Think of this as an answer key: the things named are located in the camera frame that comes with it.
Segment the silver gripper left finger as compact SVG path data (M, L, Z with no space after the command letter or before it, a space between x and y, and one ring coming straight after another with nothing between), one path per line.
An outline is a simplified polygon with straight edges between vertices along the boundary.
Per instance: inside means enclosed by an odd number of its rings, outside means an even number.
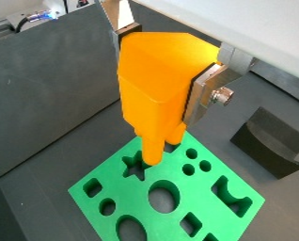
M112 27L114 46L119 57L122 39L134 32L142 31L135 21L128 0L99 0Z

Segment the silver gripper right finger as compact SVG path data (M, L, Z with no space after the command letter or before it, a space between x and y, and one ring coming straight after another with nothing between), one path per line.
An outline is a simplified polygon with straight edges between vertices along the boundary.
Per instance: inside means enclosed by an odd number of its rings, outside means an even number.
M234 91L227 86L250 71L256 58L223 42L218 60L192 80L182 116L187 126L198 122L212 104L230 103Z

